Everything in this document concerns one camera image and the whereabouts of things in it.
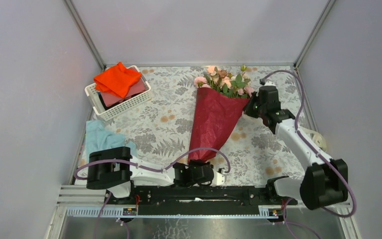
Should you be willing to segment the pink fake flower bunch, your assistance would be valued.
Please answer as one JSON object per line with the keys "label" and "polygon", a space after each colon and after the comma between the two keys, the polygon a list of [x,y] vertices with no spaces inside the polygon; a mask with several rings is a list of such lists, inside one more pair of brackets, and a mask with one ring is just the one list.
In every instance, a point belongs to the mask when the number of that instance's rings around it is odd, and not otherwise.
{"label": "pink fake flower bunch", "polygon": [[250,85],[247,85],[243,88],[239,88],[237,90],[237,95],[240,98],[250,98],[253,92],[254,92],[254,89]]}

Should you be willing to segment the dark red wrapping paper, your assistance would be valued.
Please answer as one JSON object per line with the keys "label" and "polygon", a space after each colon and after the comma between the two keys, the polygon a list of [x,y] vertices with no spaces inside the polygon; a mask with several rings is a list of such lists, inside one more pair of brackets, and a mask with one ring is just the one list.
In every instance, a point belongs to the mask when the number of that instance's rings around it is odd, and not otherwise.
{"label": "dark red wrapping paper", "polygon": [[208,161],[233,132],[249,99],[230,98],[210,88],[197,89],[188,160]]}

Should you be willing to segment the dried brown fake flower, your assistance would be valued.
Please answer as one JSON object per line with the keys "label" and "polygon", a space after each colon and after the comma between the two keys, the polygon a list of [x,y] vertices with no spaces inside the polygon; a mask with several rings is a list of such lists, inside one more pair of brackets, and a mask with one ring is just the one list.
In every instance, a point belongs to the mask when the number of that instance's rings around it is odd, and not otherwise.
{"label": "dried brown fake flower", "polygon": [[231,74],[227,72],[226,70],[220,70],[218,71],[218,88],[220,92],[223,92],[223,89],[226,88],[231,89],[232,84],[231,84]]}

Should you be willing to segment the cream ribbon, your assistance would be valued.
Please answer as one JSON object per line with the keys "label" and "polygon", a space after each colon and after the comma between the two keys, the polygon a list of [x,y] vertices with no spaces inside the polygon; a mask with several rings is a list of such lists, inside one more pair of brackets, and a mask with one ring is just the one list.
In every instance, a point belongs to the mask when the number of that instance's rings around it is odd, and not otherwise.
{"label": "cream ribbon", "polygon": [[319,132],[316,132],[314,130],[301,127],[301,129],[310,136],[311,140],[319,146],[324,152],[327,152],[327,143],[323,135],[321,135]]}

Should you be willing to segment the peach fake flower stem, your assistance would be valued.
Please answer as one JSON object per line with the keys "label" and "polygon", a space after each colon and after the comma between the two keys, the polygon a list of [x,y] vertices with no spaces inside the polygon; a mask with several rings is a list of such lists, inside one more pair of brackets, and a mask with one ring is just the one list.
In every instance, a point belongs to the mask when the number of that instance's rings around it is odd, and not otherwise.
{"label": "peach fake flower stem", "polygon": [[209,66],[204,73],[204,77],[207,80],[208,85],[212,89],[219,89],[220,86],[220,76],[218,73],[218,68],[216,66]]}

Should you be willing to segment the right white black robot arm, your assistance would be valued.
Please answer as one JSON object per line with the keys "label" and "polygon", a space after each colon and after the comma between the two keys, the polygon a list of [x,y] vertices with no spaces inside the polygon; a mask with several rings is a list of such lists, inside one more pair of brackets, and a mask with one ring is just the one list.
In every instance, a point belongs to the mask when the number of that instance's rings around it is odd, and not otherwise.
{"label": "right white black robot arm", "polygon": [[310,210],[347,201],[348,166],[342,159],[333,159],[297,127],[295,116],[281,108],[275,86],[261,86],[253,93],[244,108],[244,114],[261,118],[263,124],[282,140],[297,157],[305,170],[303,179],[288,176],[269,179],[265,197],[268,203],[278,205],[292,198]]}

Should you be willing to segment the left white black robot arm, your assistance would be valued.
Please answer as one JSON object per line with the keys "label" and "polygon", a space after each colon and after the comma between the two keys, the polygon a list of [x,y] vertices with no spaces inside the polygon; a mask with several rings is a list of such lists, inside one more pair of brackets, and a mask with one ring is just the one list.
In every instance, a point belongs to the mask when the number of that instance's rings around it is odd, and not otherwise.
{"label": "left white black robot arm", "polygon": [[86,188],[108,190],[121,204],[134,200],[133,186],[188,188],[194,185],[220,186],[225,176],[209,162],[191,160],[162,166],[133,156],[129,147],[93,152],[86,177]]}

